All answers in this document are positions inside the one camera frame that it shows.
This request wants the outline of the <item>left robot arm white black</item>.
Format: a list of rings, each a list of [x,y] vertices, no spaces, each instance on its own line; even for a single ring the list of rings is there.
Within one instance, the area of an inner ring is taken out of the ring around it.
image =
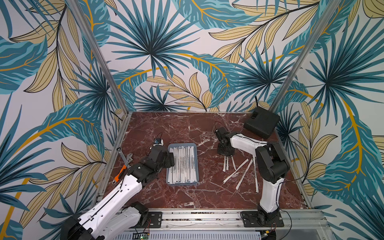
[[[61,240],[112,240],[132,227],[148,226],[149,210],[135,202],[123,206],[147,184],[157,179],[162,169],[175,165],[174,154],[155,145],[140,162],[129,168],[123,180],[98,204],[79,217],[69,217],[61,226]]]

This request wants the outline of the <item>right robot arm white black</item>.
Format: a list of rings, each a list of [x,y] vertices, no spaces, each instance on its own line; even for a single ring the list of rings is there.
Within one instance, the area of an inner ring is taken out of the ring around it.
[[[263,178],[258,217],[268,221],[278,216],[281,186],[290,170],[289,161],[280,144],[255,140],[240,133],[229,133],[224,127],[216,129],[215,135],[219,140],[219,155],[232,157],[238,149],[255,157]]]

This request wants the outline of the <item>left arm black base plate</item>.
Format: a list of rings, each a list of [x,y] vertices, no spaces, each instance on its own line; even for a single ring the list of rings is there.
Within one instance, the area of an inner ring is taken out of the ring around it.
[[[148,212],[144,213],[139,222],[134,226],[134,228],[150,228],[150,229],[159,229],[162,226],[162,212]]]

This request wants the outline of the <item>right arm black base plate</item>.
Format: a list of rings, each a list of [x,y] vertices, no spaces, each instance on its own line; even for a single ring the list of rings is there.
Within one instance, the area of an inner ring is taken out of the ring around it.
[[[262,210],[242,211],[240,214],[245,228],[271,227],[274,229],[284,227],[283,218],[278,210],[272,213],[265,213]]]

